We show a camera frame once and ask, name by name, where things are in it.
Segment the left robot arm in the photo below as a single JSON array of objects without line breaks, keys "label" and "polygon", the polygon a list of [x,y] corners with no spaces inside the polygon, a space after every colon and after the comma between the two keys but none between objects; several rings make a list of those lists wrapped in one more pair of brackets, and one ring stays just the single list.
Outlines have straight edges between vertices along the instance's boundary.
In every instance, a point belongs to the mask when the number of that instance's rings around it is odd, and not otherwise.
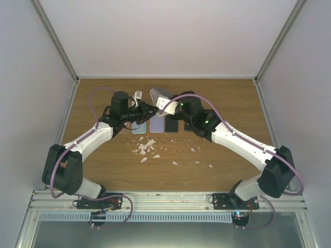
[{"label": "left robot arm", "polygon": [[102,185],[84,178],[83,162],[102,144],[117,136],[126,123],[145,123],[157,111],[157,107],[132,98],[126,92],[115,92],[110,105],[105,107],[92,128],[72,142],[51,146],[42,182],[51,191],[57,189],[62,194],[88,198],[88,202],[96,209],[104,207],[107,197],[101,193]]}]

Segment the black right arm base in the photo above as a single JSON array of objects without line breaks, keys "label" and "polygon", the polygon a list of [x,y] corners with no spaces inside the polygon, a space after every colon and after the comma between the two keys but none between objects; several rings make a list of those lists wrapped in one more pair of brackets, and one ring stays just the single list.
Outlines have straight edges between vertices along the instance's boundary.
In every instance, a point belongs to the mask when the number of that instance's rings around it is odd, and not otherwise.
[{"label": "black right arm base", "polygon": [[258,210],[260,208],[256,197],[243,201],[230,193],[213,193],[211,203],[215,210]]}]

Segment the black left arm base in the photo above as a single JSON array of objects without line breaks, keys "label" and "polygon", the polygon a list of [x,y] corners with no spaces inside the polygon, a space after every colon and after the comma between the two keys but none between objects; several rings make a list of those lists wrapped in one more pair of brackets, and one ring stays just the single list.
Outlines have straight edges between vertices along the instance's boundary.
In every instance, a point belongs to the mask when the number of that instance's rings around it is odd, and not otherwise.
[{"label": "black left arm base", "polygon": [[80,198],[73,201],[73,206],[77,209],[91,209],[91,210],[118,210],[122,207],[123,194],[122,193],[103,193],[99,198],[104,200],[88,200]]}]

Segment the light blue phone case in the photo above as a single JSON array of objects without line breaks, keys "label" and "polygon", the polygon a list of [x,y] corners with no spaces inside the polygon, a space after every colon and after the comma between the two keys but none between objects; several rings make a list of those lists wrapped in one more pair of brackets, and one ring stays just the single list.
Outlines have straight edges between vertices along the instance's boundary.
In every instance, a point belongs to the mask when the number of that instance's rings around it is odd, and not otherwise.
[{"label": "light blue phone case", "polygon": [[131,126],[132,134],[145,134],[146,133],[146,123],[138,124],[133,122]]}]

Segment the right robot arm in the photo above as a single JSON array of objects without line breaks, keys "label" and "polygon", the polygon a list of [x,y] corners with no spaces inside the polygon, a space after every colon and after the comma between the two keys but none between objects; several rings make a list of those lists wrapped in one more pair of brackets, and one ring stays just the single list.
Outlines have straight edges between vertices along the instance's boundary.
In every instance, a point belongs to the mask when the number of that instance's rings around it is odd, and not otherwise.
[{"label": "right robot arm", "polygon": [[228,193],[229,203],[241,209],[247,201],[259,195],[279,198],[295,177],[292,154],[289,148],[265,145],[235,129],[212,106],[202,106],[203,97],[192,91],[175,95],[170,104],[175,104],[171,115],[190,125],[193,132],[210,142],[224,146],[254,165],[260,174],[240,180]]}]

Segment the dark green smartphone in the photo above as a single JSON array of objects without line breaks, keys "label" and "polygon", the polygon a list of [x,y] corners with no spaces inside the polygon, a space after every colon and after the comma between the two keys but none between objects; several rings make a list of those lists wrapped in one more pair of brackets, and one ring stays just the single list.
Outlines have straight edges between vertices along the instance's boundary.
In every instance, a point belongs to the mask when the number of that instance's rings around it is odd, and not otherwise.
[{"label": "dark green smartphone", "polygon": [[178,132],[178,120],[172,119],[170,116],[166,116],[165,132],[166,133],[177,133]]}]

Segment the lavender phone case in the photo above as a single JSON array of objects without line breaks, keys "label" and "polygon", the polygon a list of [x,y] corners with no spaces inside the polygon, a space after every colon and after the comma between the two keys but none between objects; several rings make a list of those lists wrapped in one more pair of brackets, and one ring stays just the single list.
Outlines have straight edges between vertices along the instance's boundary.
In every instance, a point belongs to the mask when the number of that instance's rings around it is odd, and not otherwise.
[{"label": "lavender phone case", "polygon": [[150,119],[149,131],[151,133],[163,133],[164,132],[164,117],[163,116],[153,116]]}]

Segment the white phone stand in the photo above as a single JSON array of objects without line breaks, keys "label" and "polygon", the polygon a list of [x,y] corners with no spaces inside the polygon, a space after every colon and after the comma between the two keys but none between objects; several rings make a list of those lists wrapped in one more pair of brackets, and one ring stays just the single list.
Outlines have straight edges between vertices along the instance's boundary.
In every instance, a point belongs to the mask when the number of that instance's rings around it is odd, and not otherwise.
[{"label": "white phone stand", "polygon": [[150,96],[153,102],[153,106],[158,109],[156,115],[161,117],[165,115],[174,115],[176,109],[176,102],[170,103],[164,110],[163,108],[171,101],[171,94],[169,91],[163,88],[152,88],[150,90]]}]

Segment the phone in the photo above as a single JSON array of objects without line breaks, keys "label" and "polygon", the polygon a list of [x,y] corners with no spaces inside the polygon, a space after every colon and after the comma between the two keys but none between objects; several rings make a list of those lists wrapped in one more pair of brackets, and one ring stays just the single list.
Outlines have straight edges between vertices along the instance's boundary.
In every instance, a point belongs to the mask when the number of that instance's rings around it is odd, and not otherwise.
[{"label": "phone", "polygon": [[192,127],[192,125],[190,123],[185,123],[184,124],[184,130],[186,132],[192,132],[193,131],[193,127]]}]

